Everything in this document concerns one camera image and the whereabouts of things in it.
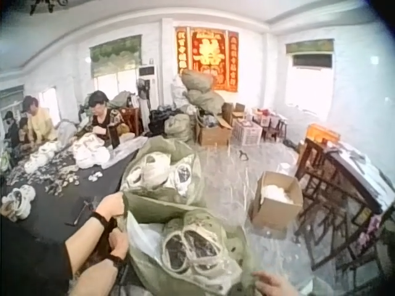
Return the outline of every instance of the pile of shoes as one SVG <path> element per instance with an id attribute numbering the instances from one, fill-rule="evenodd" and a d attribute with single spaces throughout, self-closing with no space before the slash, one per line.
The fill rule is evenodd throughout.
<path id="1" fill-rule="evenodd" d="M 93 133 L 87 133 L 73 143 L 72 152 L 79 168 L 85 169 L 102 165 L 110 160 L 110 152 L 104 141 Z"/>
<path id="2" fill-rule="evenodd" d="M 187 212 L 164 227 L 163 265 L 176 278 L 226 295 L 242 272 L 226 241 L 225 229 L 213 216 L 202 210 Z"/>
<path id="3" fill-rule="evenodd" d="M 162 186 L 176 189 L 181 196 L 185 196 L 192 181 L 193 155 L 173 165 L 170 165 L 170 161 L 170 154 L 162 152 L 145 155 L 129 172 L 121 189 L 155 189 Z"/>
<path id="4" fill-rule="evenodd" d="M 20 189 L 14 188 L 7 196 L 1 198 L 2 212 L 4 211 L 2 214 L 11 221 L 26 219 L 35 196 L 35 189 L 29 185 L 23 185 Z"/>
<path id="5" fill-rule="evenodd" d="M 30 155 L 29 161 L 24 164 L 26 174 L 34 173 L 39 167 L 45 166 L 55 153 L 62 147 L 59 141 L 51 141 L 43 144 L 38 151 Z"/>

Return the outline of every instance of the hand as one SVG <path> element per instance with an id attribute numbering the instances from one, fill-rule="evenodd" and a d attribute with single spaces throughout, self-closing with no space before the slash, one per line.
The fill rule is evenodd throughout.
<path id="1" fill-rule="evenodd" d="M 105 128 L 101 128 L 100 126 L 94 126 L 92 132 L 94 134 L 106 134 L 107 131 Z"/>
<path id="2" fill-rule="evenodd" d="M 121 232 L 119 228 L 114 228 L 109 235 L 109 243 L 112 249 L 111 255 L 125 259 L 129 249 L 128 235 Z"/>
<path id="3" fill-rule="evenodd" d="M 255 283 L 257 290 L 265 296 L 297 296 L 297 290 L 282 276 L 258 271 L 252 273 L 258 278 Z"/>
<path id="4" fill-rule="evenodd" d="M 123 213 L 125 212 L 125 205 L 123 204 L 123 193 L 117 192 L 107 195 L 99 203 L 96 212 L 102 215 L 107 221 L 109 221 L 111 217 L 123 215 Z"/>

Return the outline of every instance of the black wristband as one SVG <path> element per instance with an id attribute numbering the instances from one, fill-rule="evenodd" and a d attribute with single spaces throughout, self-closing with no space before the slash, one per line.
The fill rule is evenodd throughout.
<path id="1" fill-rule="evenodd" d="M 99 222 L 103 225 L 104 229 L 107 228 L 107 226 L 109 224 L 108 221 L 102 215 L 100 215 L 98 212 L 92 212 L 91 217 L 98 219 Z"/>
<path id="2" fill-rule="evenodd" d="M 108 256 L 106 256 L 106 259 L 111 260 L 112 263 L 114 264 L 114 267 L 117 268 L 118 270 L 123 265 L 123 260 L 121 258 L 117 257 L 117 256 L 108 254 Z"/>

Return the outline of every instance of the cardboard box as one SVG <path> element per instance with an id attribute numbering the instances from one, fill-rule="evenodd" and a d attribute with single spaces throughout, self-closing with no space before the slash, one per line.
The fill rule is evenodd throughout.
<path id="1" fill-rule="evenodd" d="M 273 199 L 264 199 L 261 204 L 261 189 L 266 185 L 276 185 L 285 190 L 294 203 L 283 203 Z M 303 195 L 295 177 L 266 171 L 258 180 L 255 199 L 250 212 L 251 222 L 257 227 L 269 227 L 277 230 L 287 228 L 303 208 Z"/>
<path id="2" fill-rule="evenodd" d="M 199 115 L 196 114 L 196 140 L 201 146 L 226 146 L 229 144 L 232 127 L 221 116 L 215 116 L 219 125 L 208 128 L 203 125 Z"/>

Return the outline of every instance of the red banner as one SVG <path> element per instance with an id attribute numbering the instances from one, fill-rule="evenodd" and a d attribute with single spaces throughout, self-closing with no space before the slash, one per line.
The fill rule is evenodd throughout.
<path id="1" fill-rule="evenodd" d="M 181 73 L 184 69 L 188 68 L 188 36 L 185 27 L 178 27 L 175 30 L 177 41 L 177 64 L 178 72 Z"/>
<path id="2" fill-rule="evenodd" d="M 214 76 L 215 90 L 238 91 L 239 34 L 207 28 L 176 28 L 178 72 Z"/>
<path id="3" fill-rule="evenodd" d="M 216 90 L 227 88 L 225 40 L 225 31 L 191 29 L 192 69 L 213 75 Z"/>
<path id="4" fill-rule="evenodd" d="M 239 82 L 239 33 L 228 32 L 229 40 L 229 87 L 228 91 L 237 92 Z"/>

